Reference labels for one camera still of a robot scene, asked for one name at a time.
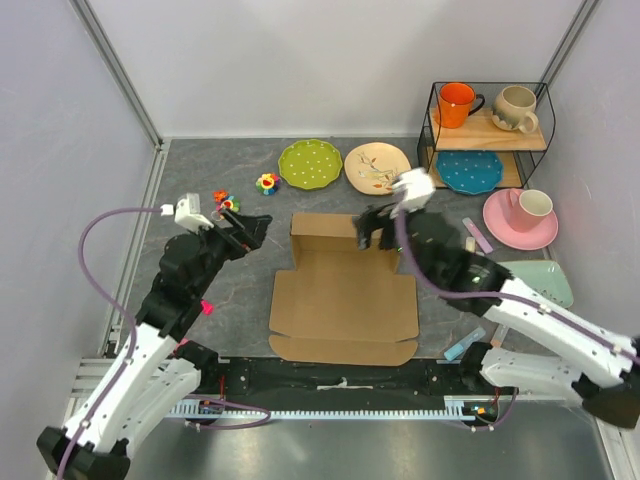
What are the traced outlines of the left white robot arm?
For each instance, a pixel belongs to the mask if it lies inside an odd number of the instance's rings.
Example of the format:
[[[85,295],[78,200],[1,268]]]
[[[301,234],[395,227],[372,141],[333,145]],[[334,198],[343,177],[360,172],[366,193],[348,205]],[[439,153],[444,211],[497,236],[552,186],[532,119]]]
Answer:
[[[172,214],[185,233],[165,245],[149,293],[129,337],[91,396],[64,426],[47,427],[36,445],[59,479],[122,479],[135,446],[169,410],[219,382],[216,352],[184,338],[202,311],[202,300],[228,261],[259,249],[272,218],[226,211],[221,227],[200,214]]]

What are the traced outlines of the brown cardboard box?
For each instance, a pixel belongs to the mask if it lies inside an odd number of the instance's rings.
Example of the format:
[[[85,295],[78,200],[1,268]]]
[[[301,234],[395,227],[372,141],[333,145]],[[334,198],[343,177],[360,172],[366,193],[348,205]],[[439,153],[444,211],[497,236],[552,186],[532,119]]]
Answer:
[[[357,246],[348,214],[295,213],[294,267],[275,274],[269,344],[283,360],[400,366],[418,348],[416,280],[394,250]]]

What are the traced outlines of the yellow marker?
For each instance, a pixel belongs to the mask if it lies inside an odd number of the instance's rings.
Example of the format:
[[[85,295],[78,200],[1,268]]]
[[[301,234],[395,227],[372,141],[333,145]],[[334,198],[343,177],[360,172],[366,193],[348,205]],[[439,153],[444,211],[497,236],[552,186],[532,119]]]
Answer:
[[[476,241],[473,237],[466,238],[465,249],[471,253],[474,253],[476,251]]]

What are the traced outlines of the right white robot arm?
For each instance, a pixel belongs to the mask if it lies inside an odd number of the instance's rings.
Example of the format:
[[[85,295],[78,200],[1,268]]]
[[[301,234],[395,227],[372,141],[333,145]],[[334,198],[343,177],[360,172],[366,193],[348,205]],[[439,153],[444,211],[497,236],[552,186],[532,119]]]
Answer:
[[[382,250],[399,250],[410,271],[450,306],[515,330],[551,351],[517,354],[476,341],[463,354],[458,381],[477,394],[490,385],[577,401],[621,429],[639,420],[639,341],[601,329],[548,301],[503,265],[465,250],[443,215],[394,214],[369,207],[352,219],[359,249],[375,231]]]

